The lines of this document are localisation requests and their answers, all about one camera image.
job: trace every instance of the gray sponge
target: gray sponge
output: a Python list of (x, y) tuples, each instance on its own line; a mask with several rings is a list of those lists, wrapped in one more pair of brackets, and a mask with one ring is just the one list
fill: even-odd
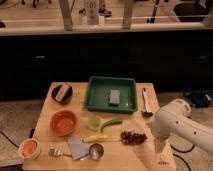
[(110, 90), (109, 104), (110, 105), (119, 105), (120, 104), (120, 91), (119, 90)]

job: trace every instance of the floor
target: floor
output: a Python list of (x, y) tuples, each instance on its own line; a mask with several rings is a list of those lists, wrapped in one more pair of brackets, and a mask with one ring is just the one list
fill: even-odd
[[(155, 23), (175, 23), (180, 22), (177, 18), (174, 7), (180, 3), (189, 3), (193, 0), (161, 0), (159, 2)], [(36, 8), (32, 7), (32, 1), (26, 0), (22, 5), (21, 0), (7, 0), (0, 5), (0, 20), (7, 28), (23, 27), (49, 27), (63, 26), (62, 15), (59, 3), (52, 0), (40, 0)], [(154, 0), (141, 0), (134, 2), (132, 23), (147, 23), (154, 10)], [(84, 17), (79, 15), (79, 10), (84, 7), (83, 0), (76, 0), (73, 6), (72, 20), (74, 25), (82, 25), (85, 22)], [(112, 11), (112, 16), (104, 20), (105, 24), (121, 24), (124, 13), (124, 0), (107, 0), (107, 10)]]
[[(184, 99), (182, 92), (157, 93), (157, 98), (160, 106), (167, 104), (175, 98)], [(30, 130), (35, 127), (43, 103), (44, 100), (0, 102), (0, 130), (7, 134), (16, 144), (19, 144), (22, 140), (29, 137)], [(193, 108), (191, 119), (203, 125), (213, 127), (213, 106), (199, 109)], [(21, 165), (15, 166), (15, 164), (22, 162), (18, 157), (17, 148), (8, 143), (2, 135), (0, 135), (0, 141), (0, 167), (13, 163), (13, 166), (2, 167), (0, 170), (21, 171)], [(169, 142), (178, 150), (183, 151), (190, 149), (192, 146), (190, 142), (177, 135), (171, 135)], [(173, 153), (182, 157), (192, 171), (213, 170), (213, 157), (196, 146), (189, 153), (180, 153), (175, 150), (173, 150)], [(186, 164), (179, 157), (174, 158), (177, 164), (177, 171), (188, 170)]]

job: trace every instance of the black cabinet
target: black cabinet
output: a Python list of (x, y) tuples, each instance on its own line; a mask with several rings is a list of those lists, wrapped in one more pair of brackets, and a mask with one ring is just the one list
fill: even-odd
[(92, 75), (212, 89), (212, 30), (0, 37), (0, 99), (44, 98), (53, 81)]

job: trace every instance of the table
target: table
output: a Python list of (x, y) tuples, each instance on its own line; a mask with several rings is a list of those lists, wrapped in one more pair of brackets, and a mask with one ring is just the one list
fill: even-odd
[[(84, 97), (86, 93), (87, 83), (68, 84), (73, 87), (73, 96), (67, 105), (61, 105), (54, 101), (51, 97), (53, 88), (61, 83), (54, 82), (51, 84), (45, 99), (42, 111), (40, 113), (37, 126), (35, 128), (34, 138), (36, 138), (42, 147), (41, 155), (35, 160), (25, 160), (23, 162), (24, 170), (71, 170), (71, 171), (144, 171), (144, 170), (175, 170), (176, 165), (172, 155), (172, 150), (167, 142), (163, 152), (156, 154), (154, 152), (153, 136), (146, 123), (152, 118), (143, 118), (141, 110), (143, 108), (143, 98), (141, 90), (146, 88), (150, 108), (152, 112), (159, 109), (153, 84), (137, 83), (137, 101), (138, 111), (128, 114), (115, 114), (103, 112), (91, 112), (83, 108)], [(83, 160), (74, 161), (72, 158), (61, 156), (52, 158), (48, 155), (50, 148), (59, 148), (64, 153), (70, 153), (67, 143), (68, 136), (55, 137), (50, 133), (49, 121), (53, 113), (68, 109), (77, 114), (78, 123), (73, 136), (78, 138), (88, 137), (94, 132), (86, 127), (86, 122), (91, 114), (101, 117), (101, 122), (106, 122), (112, 118), (122, 118), (124, 121), (120, 125), (112, 125), (104, 129), (104, 134), (108, 135), (105, 142), (101, 142), (104, 146), (104, 156), (99, 161), (93, 161), (89, 157)], [(134, 130), (145, 133), (147, 140), (141, 145), (129, 146), (120, 142), (120, 133), (124, 130)]]

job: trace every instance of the green pepper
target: green pepper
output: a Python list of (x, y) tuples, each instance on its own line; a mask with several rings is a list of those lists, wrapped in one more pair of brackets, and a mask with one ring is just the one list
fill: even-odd
[(112, 125), (112, 124), (121, 124), (123, 122), (123, 119), (120, 119), (120, 118), (114, 118), (114, 119), (111, 119), (105, 123), (102, 124), (101, 128), (100, 128), (100, 132), (102, 133), (103, 132), (103, 129), (106, 127), (106, 126), (109, 126), (109, 125)]

